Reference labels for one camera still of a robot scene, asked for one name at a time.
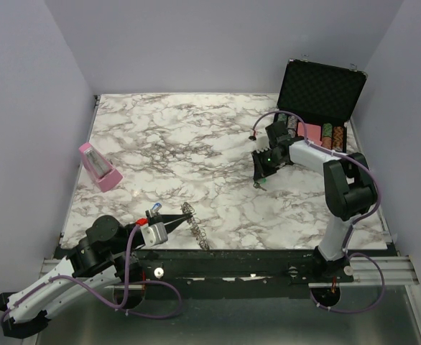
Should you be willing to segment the green tagged key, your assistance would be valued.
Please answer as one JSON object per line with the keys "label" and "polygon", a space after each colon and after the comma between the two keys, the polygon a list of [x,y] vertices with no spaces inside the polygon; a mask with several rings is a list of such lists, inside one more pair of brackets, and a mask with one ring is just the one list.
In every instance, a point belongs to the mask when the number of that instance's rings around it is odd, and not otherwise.
{"label": "green tagged key", "polygon": [[254,181],[253,186],[256,189],[267,191],[267,189],[264,187],[264,184],[266,183],[266,181],[267,181],[266,178],[260,178],[260,179]]}

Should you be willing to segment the metal key ring disc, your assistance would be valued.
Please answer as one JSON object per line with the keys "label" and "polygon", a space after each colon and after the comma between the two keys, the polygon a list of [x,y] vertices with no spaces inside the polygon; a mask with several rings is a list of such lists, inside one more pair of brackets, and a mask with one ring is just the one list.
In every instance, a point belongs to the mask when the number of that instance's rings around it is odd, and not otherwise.
{"label": "metal key ring disc", "polygon": [[183,214],[190,216],[187,223],[190,225],[190,232],[195,237],[199,247],[208,251],[210,245],[205,231],[200,228],[200,221],[195,218],[195,209],[188,202],[184,202],[181,205],[181,210]]}

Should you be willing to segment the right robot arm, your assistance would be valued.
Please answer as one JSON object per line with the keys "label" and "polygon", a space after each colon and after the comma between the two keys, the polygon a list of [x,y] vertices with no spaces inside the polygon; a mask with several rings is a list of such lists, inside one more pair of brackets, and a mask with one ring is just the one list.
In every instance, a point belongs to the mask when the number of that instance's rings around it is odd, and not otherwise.
{"label": "right robot arm", "polygon": [[305,137],[293,137],[280,121],[267,126],[264,136],[252,132],[249,140],[255,143],[251,153],[255,188],[283,165],[301,165],[323,177],[330,219],[314,249],[311,272],[316,280],[328,281],[348,261],[347,246],[355,225],[374,213],[380,202],[366,158],[361,153],[334,152]]}

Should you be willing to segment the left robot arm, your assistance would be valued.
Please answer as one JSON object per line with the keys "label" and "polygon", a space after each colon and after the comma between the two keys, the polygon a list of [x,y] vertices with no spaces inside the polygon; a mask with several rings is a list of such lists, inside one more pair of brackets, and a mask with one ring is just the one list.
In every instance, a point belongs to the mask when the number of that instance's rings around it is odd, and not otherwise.
{"label": "left robot arm", "polygon": [[162,270],[148,280],[135,254],[137,247],[163,244],[181,223],[191,221],[191,212],[161,215],[122,225],[113,216],[101,216],[86,230],[86,236],[48,273],[16,293],[0,294],[1,328],[5,337],[25,339],[44,330],[65,307],[90,293],[116,311],[130,314],[129,286],[164,285]]}

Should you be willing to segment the pink playing card deck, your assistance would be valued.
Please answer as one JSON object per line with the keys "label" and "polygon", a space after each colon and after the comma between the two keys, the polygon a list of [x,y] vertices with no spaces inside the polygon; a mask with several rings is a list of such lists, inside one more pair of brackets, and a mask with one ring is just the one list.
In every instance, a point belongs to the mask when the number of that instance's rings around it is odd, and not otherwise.
{"label": "pink playing card deck", "polygon": [[307,138],[308,141],[313,142],[316,145],[322,144],[321,126],[314,124],[303,125],[301,122],[297,125],[297,135],[299,137]]}

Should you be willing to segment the pink metronome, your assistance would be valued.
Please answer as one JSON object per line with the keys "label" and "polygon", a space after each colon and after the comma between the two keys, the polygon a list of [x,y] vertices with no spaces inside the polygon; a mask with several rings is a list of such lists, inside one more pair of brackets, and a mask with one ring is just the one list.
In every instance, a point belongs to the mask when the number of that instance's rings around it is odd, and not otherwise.
{"label": "pink metronome", "polygon": [[92,144],[86,142],[78,150],[86,172],[102,193],[122,181],[122,174]]}

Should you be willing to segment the black poker chip case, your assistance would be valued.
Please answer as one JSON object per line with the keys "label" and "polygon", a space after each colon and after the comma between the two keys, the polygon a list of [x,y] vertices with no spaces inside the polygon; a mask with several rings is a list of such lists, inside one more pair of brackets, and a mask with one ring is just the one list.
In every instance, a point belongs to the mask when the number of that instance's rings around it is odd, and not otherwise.
{"label": "black poker chip case", "polygon": [[332,65],[290,60],[287,63],[282,86],[277,101],[278,112],[269,126],[283,134],[298,137],[295,117],[300,116],[306,124],[321,126],[322,138],[329,141],[329,148],[346,152],[346,123],[356,107],[357,101],[367,80],[363,71],[339,68]]}

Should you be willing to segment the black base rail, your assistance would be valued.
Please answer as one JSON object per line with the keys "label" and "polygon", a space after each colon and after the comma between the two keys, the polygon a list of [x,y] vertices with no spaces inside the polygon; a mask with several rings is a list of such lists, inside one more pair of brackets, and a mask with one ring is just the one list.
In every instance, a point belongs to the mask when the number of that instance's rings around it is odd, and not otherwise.
{"label": "black base rail", "polygon": [[351,264],[342,258],[327,263],[316,250],[181,250],[141,249],[130,259],[132,284],[145,281],[144,297],[184,299],[293,298],[306,299],[311,290],[327,298],[341,283],[353,282]]}

